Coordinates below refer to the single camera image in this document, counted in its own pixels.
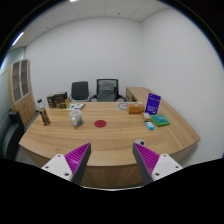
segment green book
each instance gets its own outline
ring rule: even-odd
[[[152,118],[153,123],[157,127],[170,124],[169,120],[167,119],[167,117],[164,114],[151,115],[151,118]]]

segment wooden cabinet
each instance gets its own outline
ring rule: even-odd
[[[36,113],[28,60],[18,61],[9,67],[8,93],[12,111],[19,111],[22,122],[26,126]]]

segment chair backrest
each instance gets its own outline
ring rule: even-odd
[[[0,124],[0,157],[15,160],[25,127],[18,111],[11,111]]]
[[[97,94],[98,102],[115,102],[116,96],[116,88],[113,83],[102,82],[99,85],[99,93]]]
[[[89,86],[87,81],[73,82],[71,90],[72,99],[85,100],[89,97]]]
[[[116,95],[119,94],[119,86],[118,86],[118,79],[97,79],[96,80],[96,94],[99,94],[100,91],[100,86],[102,85],[102,83],[111,83],[114,85],[115,87],[115,92]]]

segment white wall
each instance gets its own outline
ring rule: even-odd
[[[141,86],[141,23],[119,18],[95,18],[55,28],[27,46],[35,101],[47,105],[49,94],[67,91],[71,83],[88,81],[90,95],[96,79],[119,79],[120,94],[126,86]]]
[[[224,72],[204,34],[168,9],[143,22],[144,86],[160,95],[201,140],[181,165],[220,159],[224,152]]]

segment ceiling light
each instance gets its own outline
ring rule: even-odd
[[[13,46],[14,44],[16,44],[16,42],[19,40],[19,38],[20,38],[23,34],[24,34],[24,32],[22,32],[22,33],[16,38],[16,40],[13,42],[12,46]]]

